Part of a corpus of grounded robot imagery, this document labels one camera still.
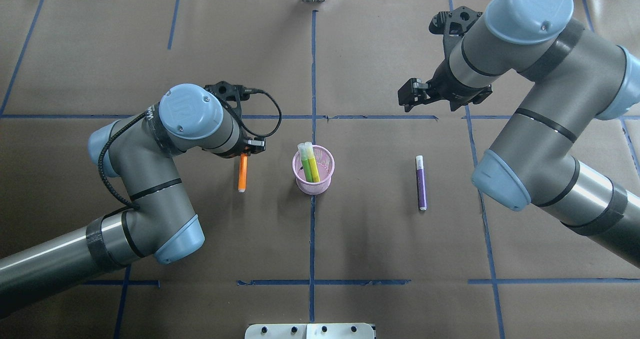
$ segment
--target blue cap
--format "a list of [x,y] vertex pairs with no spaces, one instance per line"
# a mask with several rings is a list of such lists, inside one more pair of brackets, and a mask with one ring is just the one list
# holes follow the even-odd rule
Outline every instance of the blue cap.
[[640,59],[631,55],[626,48],[620,48],[624,50],[624,56],[626,56],[624,79],[622,79],[622,85],[620,85],[620,89],[611,104],[596,115],[598,120],[615,119],[628,112],[631,106],[640,102]]
[[[112,136],[112,129],[114,129],[114,125],[116,125],[116,123],[118,122],[119,120],[116,120],[109,125],[103,126],[100,129],[94,131],[91,136],[89,136],[87,150],[89,151],[89,157],[91,157],[91,161],[96,166],[98,165],[98,157],[100,157],[100,152],[103,151],[105,144],[107,144],[107,141],[109,141],[109,138]],[[116,170],[114,170],[114,167],[112,166],[112,161],[109,159],[109,150],[107,150],[104,155],[102,168],[104,169],[104,173],[107,177],[119,177],[118,173],[116,173]]]
[[484,152],[471,175],[471,182],[482,193],[514,212],[531,203],[531,196],[518,175],[491,149]]
[[183,227],[166,243],[155,251],[153,255],[160,264],[171,264],[192,254],[204,243],[204,233],[198,214],[195,214]]
[[517,45],[555,38],[574,13],[574,0],[492,0],[484,22],[494,36]]
[[160,120],[171,134],[203,139],[222,124],[224,109],[218,99],[196,84],[178,84],[160,100]]

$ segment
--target pink basket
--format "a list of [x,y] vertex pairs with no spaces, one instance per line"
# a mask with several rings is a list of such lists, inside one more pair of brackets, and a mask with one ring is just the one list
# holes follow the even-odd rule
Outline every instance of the pink basket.
[[319,182],[308,182],[305,180],[305,171],[302,169],[299,152],[295,152],[293,161],[291,161],[291,168],[295,175],[297,187],[300,188],[303,193],[311,196],[324,193],[324,191],[329,188],[331,175],[334,173],[334,157],[329,150],[320,145],[314,145],[313,154],[315,155],[315,162],[318,165],[318,174],[320,174]]

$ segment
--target yellow marker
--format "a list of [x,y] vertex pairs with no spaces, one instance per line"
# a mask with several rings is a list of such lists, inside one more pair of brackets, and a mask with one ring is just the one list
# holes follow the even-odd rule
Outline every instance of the yellow marker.
[[306,149],[306,156],[309,157],[309,167],[311,169],[311,181],[313,183],[320,182],[320,173],[318,173],[318,163],[316,163],[316,155],[314,154],[314,146],[311,145],[311,141],[304,143]]
[[238,170],[238,191],[244,193],[247,189],[247,158],[244,152],[240,154],[240,169]]

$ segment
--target orange marker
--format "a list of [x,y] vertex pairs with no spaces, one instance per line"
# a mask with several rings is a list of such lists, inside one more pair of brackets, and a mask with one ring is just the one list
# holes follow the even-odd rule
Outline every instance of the orange marker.
[[238,170],[238,191],[244,193],[247,189],[247,159],[249,155],[240,154],[240,169]]

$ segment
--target marker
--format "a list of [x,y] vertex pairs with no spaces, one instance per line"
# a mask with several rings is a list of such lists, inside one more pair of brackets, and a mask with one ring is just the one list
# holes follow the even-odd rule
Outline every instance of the marker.
[[238,170],[238,192],[244,193],[247,189],[247,159],[249,155],[240,154],[240,169]]
[[415,177],[418,181],[418,208],[427,210],[427,184],[425,183],[425,162],[423,156],[415,157]]
[[297,145],[297,152],[300,154],[300,162],[302,163],[302,170],[304,170],[304,180],[311,183],[313,182],[313,177],[311,176],[311,167],[309,166],[309,157],[307,156],[305,143],[299,143]]
[[311,141],[304,143],[306,149],[306,156],[309,159],[309,168],[311,168],[311,181],[313,183],[320,182],[320,173],[318,173],[318,163],[316,163],[316,155],[314,154],[314,146],[311,145]]

